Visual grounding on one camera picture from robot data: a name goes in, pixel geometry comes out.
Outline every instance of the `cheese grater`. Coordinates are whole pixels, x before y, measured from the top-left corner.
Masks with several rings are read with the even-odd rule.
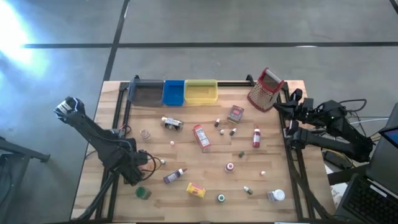
[[[272,108],[276,102],[279,90],[284,81],[278,78],[272,71],[265,68],[262,71],[257,83],[248,94],[248,100],[254,107],[262,112]]]

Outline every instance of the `red bottle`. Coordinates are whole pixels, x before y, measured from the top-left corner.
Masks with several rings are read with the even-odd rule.
[[[256,129],[254,130],[254,136],[253,136],[253,147],[255,147],[255,148],[260,147],[260,138],[261,138],[260,129],[258,127],[256,127]]]

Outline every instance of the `concrete floor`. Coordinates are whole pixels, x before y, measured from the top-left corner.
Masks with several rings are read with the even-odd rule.
[[[29,164],[9,223],[68,220],[87,142],[52,110],[70,95],[93,117],[111,52],[16,46],[111,44],[123,2],[0,1],[0,136],[51,154]],[[131,0],[120,43],[398,41],[397,19],[388,0]],[[110,80],[242,80],[270,67],[305,80],[315,104],[367,98],[360,116],[389,116],[397,58],[398,47],[118,49]],[[384,125],[364,127],[370,134]]]

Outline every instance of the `yellow bin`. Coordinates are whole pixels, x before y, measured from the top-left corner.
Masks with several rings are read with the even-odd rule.
[[[186,80],[184,98],[187,103],[215,103],[217,80]]]

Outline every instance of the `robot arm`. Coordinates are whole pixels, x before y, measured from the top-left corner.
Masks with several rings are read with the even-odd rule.
[[[373,148],[371,138],[360,134],[345,118],[348,111],[341,104],[330,100],[313,108],[313,99],[305,98],[299,104],[302,97],[302,90],[295,90],[287,103],[276,103],[274,108],[282,113],[284,118],[290,120],[287,134],[291,136],[289,143],[296,149],[304,149],[305,145],[315,146],[342,152],[349,158],[358,162],[369,161],[369,155]],[[299,127],[299,123],[308,123],[316,128],[324,128],[326,133],[333,137],[342,137],[349,143],[334,141],[323,138],[309,130]]]
[[[147,164],[148,154],[137,151],[134,138],[124,139],[116,130],[103,130],[85,113],[78,98],[67,97],[55,109],[57,118],[74,127],[98,152],[104,167],[121,174],[131,185],[144,177],[138,166]]]

